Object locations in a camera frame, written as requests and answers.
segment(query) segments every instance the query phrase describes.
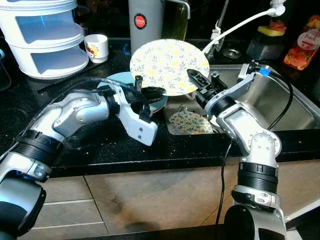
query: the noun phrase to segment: red label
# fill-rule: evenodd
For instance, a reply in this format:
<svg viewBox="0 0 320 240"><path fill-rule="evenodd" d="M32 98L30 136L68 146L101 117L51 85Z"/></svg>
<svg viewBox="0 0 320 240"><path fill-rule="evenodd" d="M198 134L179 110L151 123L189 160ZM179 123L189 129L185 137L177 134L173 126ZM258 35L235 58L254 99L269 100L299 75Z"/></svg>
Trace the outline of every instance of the red label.
<svg viewBox="0 0 320 240"><path fill-rule="evenodd" d="M138 29L144 29L147 25L147 19L144 15L138 13L134 16L134 24Z"/></svg>

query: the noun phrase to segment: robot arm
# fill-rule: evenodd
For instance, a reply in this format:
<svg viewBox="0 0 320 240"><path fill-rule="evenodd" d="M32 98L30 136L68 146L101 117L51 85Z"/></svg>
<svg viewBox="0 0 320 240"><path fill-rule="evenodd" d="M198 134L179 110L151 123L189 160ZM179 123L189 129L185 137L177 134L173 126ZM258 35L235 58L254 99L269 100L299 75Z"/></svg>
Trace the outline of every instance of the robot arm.
<svg viewBox="0 0 320 240"><path fill-rule="evenodd" d="M66 138L82 126L115 114L130 137L152 144L158 126L144 111L137 114L132 110L130 102L137 99L119 85L104 88L103 95L73 92L48 105L0 159L0 240L15 239L35 224L46 198L35 181L49 178Z"/></svg>
<svg viewBox="0 0 320 240"><path fill-rule="evenodd" d="M198 71L188 69L197 86L196 100L209 116L237 143L244 157L238 168L238 184L231 195L234 206L226 213L227 239L285 240L286 225L277 195L276 156L281 152L279 137L263 128L249 109L235 100L244 95L254 80L254 67L244 64L238 83L226 89L218 74L209 82Z"/></svg>

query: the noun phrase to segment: stainless steel sink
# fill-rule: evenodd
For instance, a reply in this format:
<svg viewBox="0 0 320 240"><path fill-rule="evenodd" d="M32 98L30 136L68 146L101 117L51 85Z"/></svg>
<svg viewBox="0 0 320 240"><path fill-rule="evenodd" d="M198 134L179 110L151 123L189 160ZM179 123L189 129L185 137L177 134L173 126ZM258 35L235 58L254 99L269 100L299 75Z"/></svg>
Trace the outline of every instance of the stainless steel sink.
<svg viewBox="0 0 320 240"><path fill-rule="evenodd" d="M237 77L242 65L211 65L210 75L213 71L220 73L220 79L232 87L237 83ZM287 113L274 126L273 131L303 130L320 128L320 108L312 103L299 90L293 87L294 98ZM236 101L242 102L267 128L282 112L289 99L287 85L280 79L271 79L256 74L249 91ZM170 122L170 116L178 111L181 105L185 105L188 111L205 116L205 112L197 104L196 100L189 100L185 96L169 97L164 108L166 123L171 134L182 135Z"/></svg>

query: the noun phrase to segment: floral plate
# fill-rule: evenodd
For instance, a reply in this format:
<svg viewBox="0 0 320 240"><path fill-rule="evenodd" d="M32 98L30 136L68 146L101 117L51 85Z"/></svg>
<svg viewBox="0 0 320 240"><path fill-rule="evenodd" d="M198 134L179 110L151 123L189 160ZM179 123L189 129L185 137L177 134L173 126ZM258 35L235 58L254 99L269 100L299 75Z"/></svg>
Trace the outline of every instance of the floral plate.
<svg viewBox="0 0 320 240"><path fill-rule="evenodd" d="M130 71L143 77L142 87L161 87L167 96L180 96L196 90L189 81L187 69L198 70L209 76L206 56L188 42L160 39L146 43L134 52Z"/></svg>
<svg viewBox="0 0 320 240"><path fill-rule="evenodd" d="M191 135L195 134L212 134L213 128L211 124L203 116L191 111L175 112L169 121L179 131Z"/></svg>

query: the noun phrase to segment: white mug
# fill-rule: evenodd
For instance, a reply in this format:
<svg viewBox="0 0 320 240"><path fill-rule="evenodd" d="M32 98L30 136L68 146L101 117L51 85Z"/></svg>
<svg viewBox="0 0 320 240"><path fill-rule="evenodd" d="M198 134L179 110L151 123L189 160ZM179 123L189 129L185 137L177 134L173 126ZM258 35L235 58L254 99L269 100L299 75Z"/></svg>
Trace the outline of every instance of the white mug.
<svg viewBox="0 0 320 240"><path fill-rule="evenodd" d="M102 34L91 34L84 37L86 53L91 62L101 64L108 59L108 38Z"/></svg>

